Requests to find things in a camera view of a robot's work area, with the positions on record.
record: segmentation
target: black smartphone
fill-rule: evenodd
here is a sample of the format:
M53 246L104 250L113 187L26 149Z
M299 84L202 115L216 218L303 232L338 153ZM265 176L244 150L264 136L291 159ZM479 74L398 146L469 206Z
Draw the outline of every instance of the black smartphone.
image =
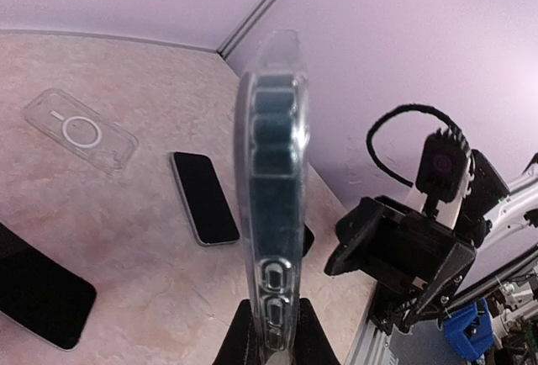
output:
M197 242L212 246L238 241L239 231L211 160L173 152L171 166Z
M52 344L72 349L95 288L0 224L0 312Z

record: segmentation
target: pink countertop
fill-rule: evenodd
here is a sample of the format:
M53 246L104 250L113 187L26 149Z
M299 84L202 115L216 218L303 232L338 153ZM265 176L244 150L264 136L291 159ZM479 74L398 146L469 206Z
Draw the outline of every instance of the pink countertop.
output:
M0 317L0 363L212 363L248 297L242 248L196 243L167 153L207 154L237 218L237 76L217 55L128 41L0 34L0 49L0 220L98 291L71 352ZM49 87L138 138L123 172L99 171L24 121L21 109ZM345 211L314 170L306 195L316 240L304 260L302 296L343 362L372 280L323 274Z

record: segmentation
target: wire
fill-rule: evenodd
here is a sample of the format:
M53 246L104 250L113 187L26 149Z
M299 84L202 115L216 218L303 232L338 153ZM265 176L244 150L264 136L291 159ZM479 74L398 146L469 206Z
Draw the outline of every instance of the wire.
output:
M532 278L538 278L538 274L536 273L536 270L534 268L532 269L532 272L529 274L518 275L512 278L509 278L506 281L509 283L523 283L525 281L529 281Z
M379 167L381 170L383 170L385 173L387 173L390 177L393 179L399 181L400 183L408 186L413 187L413 182L410 182L407 178L400 176L390 168L388 168L378 157L376 154L376 151L373 147L372 139L373 136L376 134L376 132L379 131L379 129L387 123L390 119L393 119L397 115L408 113L411 111L417 111L422 114L429 114L435 116L437 119L441 120L443 123L445 123L448 126L448 129L454 133L455 135L462 135L462 129L457 126L457 124L452 121L452 119L443 113L442 111L438 110L435 107L428 106L425 104L404 104L401 106L398 106L393 111L389 111L388 113L384 114L378 121L374 123L374 125L370 128L370 130L367 133L367 149L368 153L370 154L370 157L374 161L374 163ZM474 173L474 159L472 159L472 174Z

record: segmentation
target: phone button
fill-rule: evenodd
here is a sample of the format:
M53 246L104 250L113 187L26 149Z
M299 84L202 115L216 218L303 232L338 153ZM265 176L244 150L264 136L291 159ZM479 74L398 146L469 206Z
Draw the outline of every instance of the phone button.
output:
M266 302L267 321L273 327L280 327L283 323L284 303L279 298L271 298Z
M264 288L267 291L282 291L284 289L284 268L278 262L266 265L263 272Z
M281 351L284 348L282 341L282 331L278 328L270 327L267 332L267 346L272 350Z

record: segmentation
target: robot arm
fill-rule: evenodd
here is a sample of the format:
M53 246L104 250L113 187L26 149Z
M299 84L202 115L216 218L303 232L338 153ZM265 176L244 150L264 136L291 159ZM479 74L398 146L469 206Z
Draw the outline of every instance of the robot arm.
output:
M433 114L448 126L427 138L414 183L384 166L372 148L373 133L407 111ZM446 319L456 306L490 288L477 283L456 294L484 241L482 250L538 225L538 155L507 185L480 151L470 151L450 118L423 105L385 114L369 131L367 146L377 165L411 190L404 204L386 196L363 198L342 218L336 225L340 245L325 272L362 270L374 277L370 319L388 335L394 325L406 333L416 322ZM516 263L505 272L517 268Z
M508 187L509 196L485 215L491 225L481 250L487 250L527 226L538 226L538 154Z

